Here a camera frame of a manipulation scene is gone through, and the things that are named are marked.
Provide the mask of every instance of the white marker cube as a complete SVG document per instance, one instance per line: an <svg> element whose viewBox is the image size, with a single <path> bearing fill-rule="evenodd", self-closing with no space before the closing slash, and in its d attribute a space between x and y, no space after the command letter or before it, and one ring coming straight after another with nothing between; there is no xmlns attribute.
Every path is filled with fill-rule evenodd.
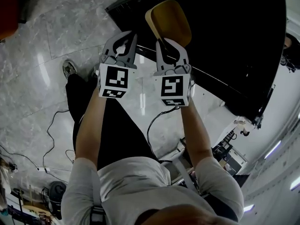
<svg viewBox="0 0 300 225"><path fill-rule="evenodd" d="M191 95L191 75L154 76L155 90L166 106L188 106Z"/></svg>
<svg viewBox="0 0 300 225"><path fill-rule="evenodd" d="M136 69L101 63L98 73L99 97L122 98L129 90Z"/></svg>

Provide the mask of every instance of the marble floor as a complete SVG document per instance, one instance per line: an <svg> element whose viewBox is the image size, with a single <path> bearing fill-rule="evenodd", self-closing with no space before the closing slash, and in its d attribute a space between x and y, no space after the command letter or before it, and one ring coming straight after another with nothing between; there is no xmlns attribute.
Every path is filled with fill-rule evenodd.
<svg viewBox="0 0 300 225"><path fill-rule="evenodd" d="M29 20L0 44L0 144L6 150L26 155L42 167L43 155L53 145L47 128L56 111L68 109L62 63L65 59L74 61L84 78L99 63L107 39L120 32L105 12L115 1L29 0ZM156 63L137 54L135 64L138 75L133 88L120 102L146 134L151 120L167 107L156 98L151 82ZM141 109L141 94L145 94L145 109ZM195 99L202 117L222 102L199 86L196 86ZM73 149L73 124L69 112L57 114L49 130L55 148L45 156L45 166L51 174L65 181L72 169L65 151ZM174 149L183 136L179 111L159 118L150 131L151 144L158 157ZM68 155L74 159L72 151ZM26 191L31 185L35 192L40 192L56 180L38 172L26 158L10 157L19 168L11 176L12 188L21 187Z"/></svg>

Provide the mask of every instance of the ceiling light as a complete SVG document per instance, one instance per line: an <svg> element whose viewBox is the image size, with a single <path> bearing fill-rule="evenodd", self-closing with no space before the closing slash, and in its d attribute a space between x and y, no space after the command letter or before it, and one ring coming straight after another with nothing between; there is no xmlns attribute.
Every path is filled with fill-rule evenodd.
<svg viewBox="0 0 300 225"><path fill-rule="evenodd" d="M290 190L294 190L300 184L300 177L298 177L294 182L291 183Z"/></svg>
<svg viewBox="0 0 300 225"><path fill-rule="evenodd" d="M249 212L251 211L252 209L254 208L254 204L250 205L250 206L247 206L244 208L244 212Z"/></svg>
<svg viewBox="0 0 300 225"><path fill-rule="evenodd" d="M270 152L268 152L268 154L264 157L264 159L266 159L275 149L276 147L278 147L281 143L281 140L271 149Z"/></svg>

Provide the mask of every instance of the black pants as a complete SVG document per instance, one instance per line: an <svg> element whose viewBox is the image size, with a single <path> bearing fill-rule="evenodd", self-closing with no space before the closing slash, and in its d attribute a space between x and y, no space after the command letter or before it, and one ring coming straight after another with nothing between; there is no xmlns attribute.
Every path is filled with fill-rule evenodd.
<svg viewBox="0 0 300 225"><path fill-rule="evenodd" d="M66 84L67 103L75 122L73 130L75 153L80 120L96 85L96 79L85 82L77 74L70 75ZM149 157L156 160L138 126L116 99L109 98L105 106L97 168L99 170L113 162L130 157Z"/></svg>

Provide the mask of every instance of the black table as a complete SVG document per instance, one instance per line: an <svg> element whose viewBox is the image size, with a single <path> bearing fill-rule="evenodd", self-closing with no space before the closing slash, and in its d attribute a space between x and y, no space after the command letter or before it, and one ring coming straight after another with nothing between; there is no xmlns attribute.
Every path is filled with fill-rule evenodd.
<svg viewBox="0 0 300 225"><path fill-rule="evenodd" d="M119 0L106 11L138 34L136 52L156 61L145 13L164 0ZM285 0L176 0L192 31L187 45L195 82L254 124L268 104L285 39Z"/></svg>

